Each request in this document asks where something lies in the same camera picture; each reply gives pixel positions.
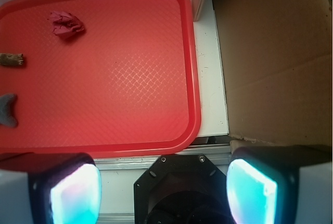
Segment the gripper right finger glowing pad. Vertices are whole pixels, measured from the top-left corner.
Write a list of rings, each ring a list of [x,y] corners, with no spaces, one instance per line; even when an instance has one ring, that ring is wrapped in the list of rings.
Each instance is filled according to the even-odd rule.
[[[226,192],[235,223],[332,223],[332,148],[239,147]]]

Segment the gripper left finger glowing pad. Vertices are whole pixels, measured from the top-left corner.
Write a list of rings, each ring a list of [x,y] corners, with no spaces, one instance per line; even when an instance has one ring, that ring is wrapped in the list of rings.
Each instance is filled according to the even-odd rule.
[[[89,154],[1,154],[1,223],[96,223],[100,204]]]

